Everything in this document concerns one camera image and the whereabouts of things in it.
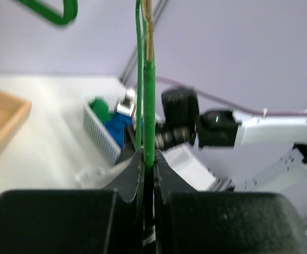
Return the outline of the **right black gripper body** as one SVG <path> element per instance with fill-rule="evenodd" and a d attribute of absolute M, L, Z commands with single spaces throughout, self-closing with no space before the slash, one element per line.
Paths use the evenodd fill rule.
<path fill-rule="evenodd" d="M 194 144 L 195 130 L 189 126 L 155 125 L 155 148 L 166 151 L 184 143 Z M 136 131 L 132 125 L 125 128 L 124 156 L 132 156 L 136 150 Z"/>

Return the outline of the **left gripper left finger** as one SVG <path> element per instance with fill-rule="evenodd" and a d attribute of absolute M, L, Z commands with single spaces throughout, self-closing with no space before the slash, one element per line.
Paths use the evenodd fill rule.
<path fill-rule="evenodd" d="M 138 149 L 103 190 L 113 192 L 104 253 L 141 253 L 144 228 L 144 163 Z"/>

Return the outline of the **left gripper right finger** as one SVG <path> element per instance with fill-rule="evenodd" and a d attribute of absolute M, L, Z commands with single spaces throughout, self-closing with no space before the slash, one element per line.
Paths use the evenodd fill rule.
<path fill-rule="evenodd" d="M 198 192 L 170 167 L 158 150 L 153 173 L 156 252 L 194 253 Z"/>

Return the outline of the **blue tank top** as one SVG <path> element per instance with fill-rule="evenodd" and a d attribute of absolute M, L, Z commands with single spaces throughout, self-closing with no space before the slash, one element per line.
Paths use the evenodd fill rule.
<path fill-rule="evenodd" d="M 133 125 L 134 123 L 132 117 L 120 113 L 113 114 L 110 120 L 107 120 L 104 123 L 106 130 L 113 137 L 120 148 L 124 146 L 125 128 Z"/>

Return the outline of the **green tank top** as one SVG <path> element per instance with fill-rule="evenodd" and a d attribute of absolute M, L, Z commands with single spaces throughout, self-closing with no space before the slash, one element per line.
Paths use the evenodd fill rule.
<path fill-rule="evenodd" d="M 102 124 L 113 118 L 113 113 L 109 111 L 108 104 L 102 98 L 95 98 L 89 103 L 89 106 Z"/>

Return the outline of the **green hanger of striped top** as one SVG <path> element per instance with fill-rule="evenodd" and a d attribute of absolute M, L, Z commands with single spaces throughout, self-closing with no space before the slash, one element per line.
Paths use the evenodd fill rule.
<path fill-rule="evenodd" d="M 154 250 L 153 190 L 155 162 L 155 57 L 152 1 L 136 1 L 137 123 L 136 147 L 144 141 L 144 233 L 143 253 Z"/>

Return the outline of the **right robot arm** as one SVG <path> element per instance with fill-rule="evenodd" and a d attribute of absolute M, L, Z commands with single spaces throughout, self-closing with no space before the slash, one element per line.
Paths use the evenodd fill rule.
<path fill-rule="evenodd" d="M 250 143 L 291 142 L 307 164 L 307 110 L 256 112 L 242 107 L 199 111 L 193 89 L 178 87 L 161 94 L 165 121 L 155 126 L 156 149 L 166 151 L 180 144 L 198 147 L 236 147 Z"/>

